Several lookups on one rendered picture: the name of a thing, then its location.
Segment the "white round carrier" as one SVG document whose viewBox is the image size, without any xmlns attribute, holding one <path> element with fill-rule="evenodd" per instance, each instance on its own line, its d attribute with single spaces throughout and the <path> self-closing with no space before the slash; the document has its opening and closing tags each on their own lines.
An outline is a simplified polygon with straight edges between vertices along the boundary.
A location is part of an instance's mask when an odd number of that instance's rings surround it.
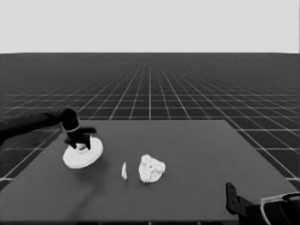
<svg viewBox="0 0 300 225">
<path fill-rule="evenodd" d="M 148 164 L 155 164 L 155 165 L 156 165 L 156 163 L 157 163 L 158 161 L 159 161 L 159 160 L 157 160 L 157 159 L 151 157 L 151 161 L 150 161 Z M 141 164 L 141 163 L 140 163 L 140 165 L 139 165 L 139 174 L 140 174 L 141 172 L 147 172 L 146 167 L 147 167 L 148 164 Z M 150 180 L 149 183 L 154 183 L 154 182 L 158 181 L 158 180 L 160 179 L 160 177 L 162 176 L 162 174 L 163 174 L 163 173 L 157 172 L 157 171 L 152 172 L 152 173 L 151 173 L 151 180 Z"/>
</svg>

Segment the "large thick white disc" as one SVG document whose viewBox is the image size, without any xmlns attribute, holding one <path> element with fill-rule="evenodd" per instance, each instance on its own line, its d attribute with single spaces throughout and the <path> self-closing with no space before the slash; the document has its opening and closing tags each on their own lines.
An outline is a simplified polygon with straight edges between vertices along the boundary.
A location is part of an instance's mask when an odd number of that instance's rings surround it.
<svg viewBox="0 0 300 225">
<path fill-rule="evenodd" d="M 82 169 L 94 163 L 103 153 L 103 143 L 97 137 L 90 137 L 90 148 L 83 143 L 77 143 L 76 148 L 69 146 L 63 161 L 70 169 Z"/>
</svg>

